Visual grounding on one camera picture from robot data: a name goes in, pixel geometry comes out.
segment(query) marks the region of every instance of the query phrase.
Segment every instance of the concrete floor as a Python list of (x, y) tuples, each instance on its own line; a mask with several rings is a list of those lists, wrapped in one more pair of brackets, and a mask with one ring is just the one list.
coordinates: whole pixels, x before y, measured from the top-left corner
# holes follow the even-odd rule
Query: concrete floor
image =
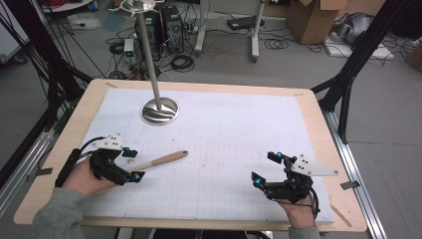
[[(110, 20), (107, 10), (101, 9), (96, 16), (102, 20), (103, 26), (78, 32), (75, 38), (105, 72), (111, 57), (105, 40), (132, 26), (133, 21), (120, 19), (119, 25), (111, 28), (106, 25)], [(226, 19), (227, 16), (213, 17), (207, 21), (207, 27), (229, 30)], [(263, 29), (284, 27), (283, 20), (267, 19)], [(284, 35), (289, 31), (274, 33)], [(264, 41), (260, 41), (260, 58), (255, 64), (251, 59), (248, 36), (239, 38), (218, 32), (207, 33), (204, 53), (194, 58), (194, 70), (167, 74), (174, 82), (309, 89), (335, 76), (346, 61), (345, 58), (329, 57), (324, 49), (314, 53), (294, 42), (289, 42), (289, 48), (285, 50), (270, 50), (264, 46)], [(88, 75), (99, 75), (77, 45), (69, 37), (66, 39), (78, 68)], [(387, 237), (420, 238), (422, 189), (417, 175), (422, 170), (419, 161), (422, 154), (422, 127), (419, 125), (422, 121), (419, 106), (422, 102), (422, 74), (405, 64), (400, 54), (394, 56), (394, 60), (387, 61), (385, 66), (376, 60), (369, 61), (357, 76), (350, 102), (347, 139)], [(126, 69), (126, 66), (120, 64), (119, 68)], [(169, 81), (169, 78), (161, 75), (158, 80)], [(1, 166), (46, 106), (31, 64), (0, 65)], [(29, 237), (29, 226), (13, 222), (13, 215), (29, 187), (30, 183), (25, 183), (0, 218), (2, 235)], [(84, 228), (87, 238), (112, 238), (114, 229)], [(148, 232), (149, 229), (137, 229), (135, 238), (147, 238)], [(324, 238), (369, 237), (364, 232), (327, 233)], [(287, 234), (275, 232), (275, 238), (287, 238)]]

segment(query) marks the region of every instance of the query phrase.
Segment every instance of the white plastic bracket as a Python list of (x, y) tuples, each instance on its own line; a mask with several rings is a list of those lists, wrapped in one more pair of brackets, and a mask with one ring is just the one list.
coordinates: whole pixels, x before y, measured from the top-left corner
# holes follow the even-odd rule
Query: white plastic bracket
[(95, 141), (93, 142), (92, 146), (96, 148), (104, 148), (104, 149), (112, 149), (112, 150), (123, 149), (122, 139), (119, 133), (117, 135), (109, 135), (106, 138)]
[(296, 159), (292, 165), (292, 171), (306, 176), (337, 176), (338, 171), (332, 169), (317, 160), (309, 160), (303, 157)]

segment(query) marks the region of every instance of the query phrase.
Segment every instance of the black cable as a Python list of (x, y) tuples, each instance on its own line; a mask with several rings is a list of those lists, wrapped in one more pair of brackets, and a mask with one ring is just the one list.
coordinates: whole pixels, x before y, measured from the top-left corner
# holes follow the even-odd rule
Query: black cable
[(120, 71), (113, 71), (109, 74), (108, 78), (113, 80), (126, 80), (127, 75)]
[(78, 47), (81, 49), (81, 51), (87, 56), (87, 58), (93, 63), (93, 65), (97, 68), (97, 70), (102, 74), (104, 78), (106, 78), (106, 75), (100, 70), (100, 68), (97, 66), (97, 64), (93, 61), (93, 59), (88, 55), (88, 53), (84, 50), (84, 48), (79, 44), (79, 42), (74, 38), (73, 34), (66, 28), (62, 22), (58, 21), (58, 23), (66, 30), (66, 32), (69, 34), (69, 36), (75, 41), (75, 43), (78, 45)]
[(289, 42), (283, 39), (270, 38), (265, 40), (264, 46), (271, 50), (282, 50), (289, 48)]
[(196, 21), (198, 20), (198, 14), (196, 14), (196, 11), (195, 11), (195, 8), (193, 7), (193, 4), (191, 4), (190, 6), (192, 8), (193, 14), (195, 14), (195, 18), (194, 18), (194, 20), (192, 21), (191, 24), (192, 24), (192, 26), (195, 26), (196, 25)]
[(209, 15), (209, 13), (210, 13), (210, 8), (211, 8), (211, 3), (210, 3), (210, 0), (208, 0), (208, 11), (207, 11), (207, 17), (206, 17), (206, 18), (204, 18), (204, 21), (203, 21), (203, 22), (201, 22), (201, 24), (199, 25), (198, 29), (200, 29), (200, 28), (202, 27), (202, 25), (204, 25), (204, 24), (205, 24), (205, 22), (208, 20), (208, 15)]
[(246, 33), (229, 32), (229, 31), (221, 30), (221, 29), (209, 29), (209, 30), (206, 30), (205, 32), (207, 32), (207, 33), (208, 32), (222, 32), (222, 33), (229, 34), (229, 35), (245, 36), (245, 35), (248, 35), (249, 32), (251, 32), (251, 29), (248, 29), (248, 31)]
[[(49, 2), (45, 2), (45, 6), (47, 7), (47, 9), (48, 9), (48, 10), (50, 11), (50, 13), (52, 14), (52, 13), (53, 13), (53, 10), (52, 10), (52, 7), (50, 6), (50, 3), (49, 3)], [(54, 15), (53, 15), (53, 14), (52, 14), (51, 16), (52, 16), (53, 20), (55, 21), (56, 26), (58, 26), (58, 27), (59, 27), (58, 20), (54, 17)], [(52, 25), (51, 25), (50, 21), (48, 21), (48, 24), (49, 24), (49, 26), (50, 26), (50, 29), (52, 29), (52, 30), (53, 30), (53, 27), (52, 27)], [(68, 62), (71, 62), (71, 63), (73, 64), (73, 66), (75, 66), (74, 60), (72, 59), (71, 52), (69, 51), (68, 44), (66, 43), (66, 40), (65, 40), (65, 38), (64, 38), (64, 36), (63, 36), (63, 33), (62, 33), (62, 30), (60, 29), (60, 27), (58, 28), (58, 30), (59, 30), (59, 33), (60, 33), (61, 39), (63, 40), (63, 44), (65, 45), (65, 48), (66, 48), (66, 50), (67, 50), (67, 52), (68, 52), (68, 53), (66, 53), (66, 52), (65, 52), (65, 49), (64, 49), (64, 47), (62, 46), (62, 43), (61, 43), (60, 39), (57, 37), (56, 32), (55, 32), (55, 31), (53, 31), (53, 34), (55, 35), (55, 37), (56, 37), (56, 39), (57, 39), (57, 43), (59, 44), (60, 48), (62, 49), (62, 52), (64, 53), (64, 55), (65, 55), (65, 57), (66, 57), (67, 61), (68, 61)]]
[(311, 50), (311, 52), (314, 53), (320, 53), (322, 51), (322, 45), (316, 45), (316, 44), (311, 44), (311, 45), (305, 45), (308, 49)]
[(314, 213), (314, 216), (315, 216), (314, 219), (316, 219), (317, 218), (317, 215), (320, 212), (320, 210), (319, 210), (319, 200), (317, 199), (317, 193), (316, 193), (316, 191), (312, 187), (310, 188), (310, 191), (313, 194), (313, 200), (314, 200), (314, 202), (313, 202), (313, 205), (314, 205), (314, 211), (313, 211), (313, 213)]
[(186, 55), (178, 55), (173, 58), (171, 61), (171, 70), (180, 72), (180, 73), (186, 73), (193, 70), (195, 67), (195, 62), (193, 61), (193, 58)]
[(278, 32), (278, 31), (283, 31), (283, 30), (287, 30), (288, 28), (279, 28), (279, 29), (272, 29), (272, 30), (266, 30), (266, 29), (260, 29), (260, 32)]
[(189, 53), (189, 52), (187, 52), (186, 48), (184, 49), (184, 51), (185, 51), (185, 52), (186, 52), (189, 56), (192, 56), (192, 54), (193, 54), (193, 50), (195, 50), (195, 49), (193, 48), (192, 44), (190, 43), (190, 39), (185, 38), (185, 39), (184, 39), (184, 42), (187, 42), (187, 44), (189, 45), (189, 48), (190, 48), (190, 53)]
[(113, 54), (122, 55), (124, 52), (124, 42), (123, 41), (113, 42), (111, 43), (111, 45), (109, 45), (108, 49)]
[[(112, 60), (112, 57), (114, 57), (114, 55), (112, 55), (110, 58), (109, 58), (109, 60), (108, 60), (108, 68), (106, 69), (106, 71), (105, 71), (105, 75), (109, 72), (109, 69), (111, 69), (111, 60)], [(93, 78), (95, 79), (95, 78), (98, 78), (98, 77), (101, 77), (102, 75), (99, 75), (99, 76), (93, 76)]]
[(92, 139), (90, 139), (90, 140), (88, 140), (82, 147), (81, 147), (81, 152), (84, 152), (84, 149), (88, 146), (88, 145), (90, 145), (92, 142), (94, 142), (94, 141), (97, 141), (97, 140), (101, 140), (101, 139), (104, 139), (105, 137), (103, 137), (103, 136), (99, 136), (99, 137), (95, 137), (95, 138), (92, 138)]
[(129, 27), (129, 28), (123, 29), (123, 30), (121, 30), (121, 31), (117, 32), (117, 33), (116, 33), (116, 35), (117, 35), (120, 39), (124, 39), (123, 37), (121, 37), (121, 36), (120, 36), (120, 33), (126, 32), (126, 31), (131, 30), (131, 29), (133, 29), (133, 27)]
[(41, 57), (38, 56), (36, 53), (34, 53), (32, 51), (32, 49), (26, 47), (25, 40), (20, 36), (20, 34), (18, 32), (15, 31), (15, 28), (13, 26), (11, 19), (10, 19), (8, 11), (6, 11), (5, 6), (3, 5), (3, 3), (1, 1), (0, 1), (0, 4), (1, 4), (4, 12), (6, 13), (7, 18), (9, 19), (9, 22), (7, 22), (6, 18), (2, 14), (0, 14), (0, 21), (1, 21), (2, 25), (10, 33), (10, 35), (12, 35), (12, 37), (16, 40), (16, 42), (21, 46), (21, 48), (25, 51), (25, 53), (28, 55), (28, 57), (33, 57), (33, 59), (30, 59), (30, 60), (31, 61), (34, 60), (35, 62), (40, 64), (40, 67), (42, 67), (42, 68), (44, 67), (43, 68), (44, 71), (47, 71), (47, 68), (45, 67), (45, 64), (43, 64), (43, 60), (41, 59)]
[(294, 206), (305, 206), (305, 207), (310, 207), (313, 208), (312, 205), (305, 205), (305, 204), (300, 204), (300, 203), (292, 203), (292, 202), (284, 202), (284, 201), (277, 201), (283, 204), (289, 204), (289, 205), (294, 205)]

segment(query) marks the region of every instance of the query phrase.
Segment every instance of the wooden stick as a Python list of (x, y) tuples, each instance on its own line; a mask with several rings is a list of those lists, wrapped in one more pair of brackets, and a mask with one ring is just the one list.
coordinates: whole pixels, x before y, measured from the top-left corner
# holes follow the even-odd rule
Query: wooden stick
[(165, 155), (161, 158), (155, 159), (153, 161), (149, 161), (149, 162), (143, 163), (139, 166), (132, 167), (132, 168), (128, 169), (127, 171), (128, 172), (140, 171), (140, 170), (144, 170), (146, 168), (157, 166), (157, 165), (160, 165), (160, 164), (163, 164), (163, 163), (166, 163), (166, 162), (175, 161), (177, 159), (180, 159), (180, 158), (187, 156), (188, 153), (189, 152), (186, 151), (186, 150), (173, 152), (173, 153)]

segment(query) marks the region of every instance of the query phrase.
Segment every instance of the gray sleeve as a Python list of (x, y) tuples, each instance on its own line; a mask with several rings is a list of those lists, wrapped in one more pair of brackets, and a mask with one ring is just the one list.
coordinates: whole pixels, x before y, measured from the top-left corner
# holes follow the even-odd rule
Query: gray sleeve
[(31, 238), (84, 238), (80, 226), (83, 219), (80, 207), (86, 199), (77, 191), (54, 188), (50, 201), (34, 217)]
[(320, 239), (317, 227), (307, 229), (296, 229), (289, 227), (290, 239)]

